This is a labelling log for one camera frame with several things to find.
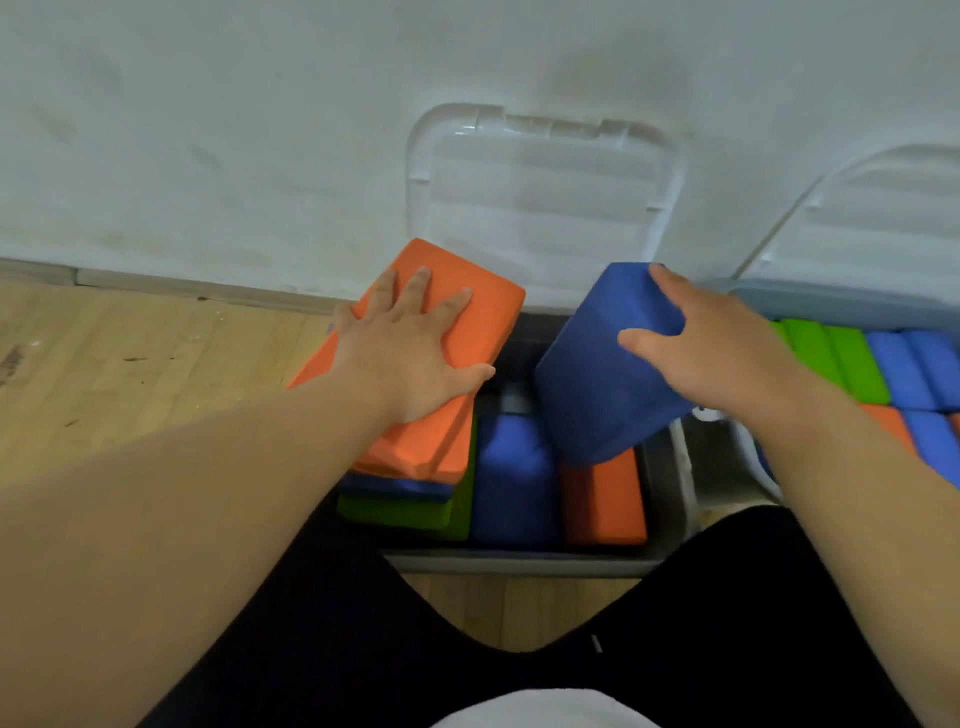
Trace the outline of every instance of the bin lid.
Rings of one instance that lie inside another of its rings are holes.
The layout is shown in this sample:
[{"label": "bin lid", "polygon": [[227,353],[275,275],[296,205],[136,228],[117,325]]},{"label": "bin lid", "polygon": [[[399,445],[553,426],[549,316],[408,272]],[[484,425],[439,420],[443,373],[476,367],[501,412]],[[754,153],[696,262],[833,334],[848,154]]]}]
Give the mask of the bin lid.
[{"label": "bin lid", "polygon": [[824,175],[738,273],[960,305],[960,148],[888,147]]},{"label": "bin lid", "polygon": [[614,261],[652,260],[684,181],[654,127],[448,104],[407,145],[407,227],[527,290],[525,310],[572,311]]}]

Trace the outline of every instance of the hand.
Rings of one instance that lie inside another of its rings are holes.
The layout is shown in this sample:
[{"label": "hand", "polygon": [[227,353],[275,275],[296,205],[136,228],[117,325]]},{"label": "hand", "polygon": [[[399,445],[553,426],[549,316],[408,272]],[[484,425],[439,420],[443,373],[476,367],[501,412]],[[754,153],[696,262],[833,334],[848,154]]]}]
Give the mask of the hand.
[{"label": "hand", "polygon": [[778,407],[813,375],[783,344],[770,322],[733,296],[709,293],[661,265],[650,266],[660,290],[686,317],[678,336],[643,328],[617,342],[660,370],[688,400],[748,422]]},{"label": "hand", "polygon": [[459,395],[475,392],[495,373],[490,364],[454,369],[440,340],[470,301],[465,288],[422,313],[430,271],[420,268],[394,303],[396,271],[388,268],[373,285],[367,312],[357,320],[348,304],[333,313],[339,337],[333,369],[351,370],[382,393],[393,422],[424,417]]}]

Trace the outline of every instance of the black pants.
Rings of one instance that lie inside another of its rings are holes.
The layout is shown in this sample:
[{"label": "black pants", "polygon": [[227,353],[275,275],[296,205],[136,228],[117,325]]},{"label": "black pants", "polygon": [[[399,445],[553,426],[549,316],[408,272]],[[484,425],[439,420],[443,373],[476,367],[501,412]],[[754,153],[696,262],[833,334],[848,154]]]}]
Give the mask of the black pants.
[{"label": "black pants", "polygon": [[514,654],[446,622],[331,505],[142,725],[429,726],[528,688],[593,688],[662,728],[919,725],[784,509],[723,520]]}]

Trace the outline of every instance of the storage bin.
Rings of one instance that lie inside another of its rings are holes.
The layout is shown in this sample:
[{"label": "storage bin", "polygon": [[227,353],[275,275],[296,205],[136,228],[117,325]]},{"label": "storage bin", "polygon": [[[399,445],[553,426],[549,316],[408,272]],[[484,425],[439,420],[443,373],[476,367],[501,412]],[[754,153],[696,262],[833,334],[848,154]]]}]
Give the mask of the storage bin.
[{"label": "storage bin", "polygon": [[[954,147],[910,143],[827,173],[778,222],[735,279],[708,286],[733,293],[769,319],[801,318],[868,331],[868,340],[892,344],[887,352],[892,366],[900,365],[906,337],[869,332],[932,329],[945,335],[941,346],[950,342],[956,349],[958,162],[960,150]],[[884,363],[877,363],[882,369]],[[920,376],[920,368],[914,368]],[[891,386],[891,403],[907,397],[915,406],[936,408],[924,388],[918,384],[895,392]],[[779,498],[780,488],[760,466],[751,434],[739,423],[730,427],[744,466]]]},{"label": "storage bin", "polygon": [[[565,316],[521,314],[496,360],[496,376],[477,398],[478,417],[502,412],[504,386],[532,384],[533,370],[563,326]],[[387,558],[402,571],[514,575],[639,577],[699,530],[692,469],[679,420],[636,448],[647,542],[642,546],[594,546],[542,551],[425,544],[403,534],[378,534]]]},{"label": "storage bin", "polygon": [[[519,116],[480,104],[443,105],[418,121],[407,143],[409,237],[526,289],[497,375],[475,404],[478,417],[526,413],[534,368],[569,314],[609,263],[654,259],[683,183],[680,145],[645,124]],[[510,388],[518,382],[526,385],[519,392]],[[382,548],[401,570],[642,576],[696,532],[698,519],[681,423],[636,453],[642,546],[492,550],[393,534]]]}]

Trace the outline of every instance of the stack of yoga blocks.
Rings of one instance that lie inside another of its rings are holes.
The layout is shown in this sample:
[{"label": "stack of yoga blocks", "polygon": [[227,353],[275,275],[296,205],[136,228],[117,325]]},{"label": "stack of yoga blocks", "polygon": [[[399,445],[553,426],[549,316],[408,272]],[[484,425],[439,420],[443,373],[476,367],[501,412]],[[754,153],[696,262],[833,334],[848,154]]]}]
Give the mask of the stack of yoga blocks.
[{"label": "stack of yoga blocks", "polygon": [[801,319],[773,325],[806,366],[960,488],[960,356],[946,334],[864,332]]},{"label": "stack of yoga blocks", "polygon": [[[399,253],[395,295],[421,267],[431,271],[423,312],[470,288],[470,304],[444,336],[451,366],[493,364],[513,330],[524,290],[480,266],[415,238]],[[360,318],[371,290],[353,307]],[[333,364],[334,331],[290,383],[296,387]],[[447,541],[468,537],[473,503],[476,427],[473,395],[451,400],[426,417],[395,425],[354,463],[339,484],[337,511],[350,521],[409,529]]]},{"label": "stack of yoga blocks", "polygon": [[[466,286],[473,290],[444,338],[447,361],[493,363],[516,322],[523,289],[419,239],[392,264],[397,289],[424,265],[432,271],[425,311]],[[356,316],[369,295],[353,308]],[[461,397],[393,427],[339,483],[337,512],[425,542],[510,550],[643,544],[634,448],[692,404],[653,367],[619,349],[616,333],[626,326],[676,333],[683,325],[646,264],[612,265],[535,373],[521,380],[498,375],[476,410],[474,398]],[[334,332],[290,386],[328,371],[336,346]]]}]

